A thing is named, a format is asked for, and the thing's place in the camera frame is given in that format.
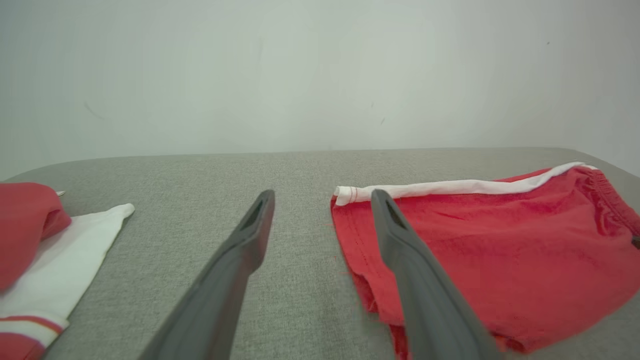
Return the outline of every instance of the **red stripe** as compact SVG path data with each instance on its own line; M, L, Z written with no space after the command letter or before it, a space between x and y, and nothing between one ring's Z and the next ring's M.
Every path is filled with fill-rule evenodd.
M0 318L0 322L16 322L16 321L27 321L37 323L38 325L42 325L44 327L48 327L49 329L55 331L58 334L61 334L64 328L50 320L39 318L37 316L9 316L6 318Z

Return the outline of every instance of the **red shorts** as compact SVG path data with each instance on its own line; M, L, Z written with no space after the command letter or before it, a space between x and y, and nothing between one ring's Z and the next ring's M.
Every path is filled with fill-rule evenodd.
M498 181L340 186L333 223L363 306L408 345L394 274L380 257L371 191L395 198L497 341L531 352L587 329L640 288L640 217L582 163Z

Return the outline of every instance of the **red fabric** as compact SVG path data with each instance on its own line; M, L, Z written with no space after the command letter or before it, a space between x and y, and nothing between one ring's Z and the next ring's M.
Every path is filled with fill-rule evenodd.
M502 181L516 181L545 170ZM640 288L640 217L599 170L575 167L527 193L396 199L499 345L532 352L587 329ZM370 202L336 206L340 246L364 308L408 346L396 280Z
M0 360L38 360L44 350L41 343L25 335L0 334Z
M29 267L41 240L69 224L58 194L48 186L0 184L0 291Z

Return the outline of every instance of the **folded garment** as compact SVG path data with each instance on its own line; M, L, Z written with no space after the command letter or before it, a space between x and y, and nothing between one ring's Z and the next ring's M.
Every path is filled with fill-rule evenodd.
M42 242L24 275L0 293L0 359L42 356L68 326L67 317L133 211L125 204L73 217L68 228Z
M29 267L41 240L70 223L52 188L35 183L0 184L0 291Z
M640 217L583 163L498 181L339 186L333 223L363 306L408 356L394 274L380 257L371 191L396 199L496 340L532 352L587 329L640 288Z

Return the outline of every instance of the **white fabric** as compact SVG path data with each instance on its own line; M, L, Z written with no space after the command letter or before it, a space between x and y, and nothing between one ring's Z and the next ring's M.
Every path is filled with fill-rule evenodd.
M0 334L3 332L25 335L42 344L44 348L47 348L58 337L58 333L50 328L24 320L0 322Z
M344 206L352 202L363 202L371 200L371 193L375 189L385 190L393 199L401 197L425 196L429 194L463 194L463 193L485 193L500 195L506 193L524 193L539 188L554 176L561 175L573 167L595 167L584 163L568 163L556 166L549 171L527 179L503 183L500 181L485 180L452 180L436 181L434 183L419 183L409 185L372 185L366 188L356 188L354 186L338 186L333 193L337 198L335 204Z
M40 244L27 271L0 294L0 318L37 316L66 328L67 317L93 281L122 220L133 211L132 204L124 204L102 213L72 217L65 230ZM23 334L41 343L47 339L36 323L30 327L20 321L0 323L0 333Z

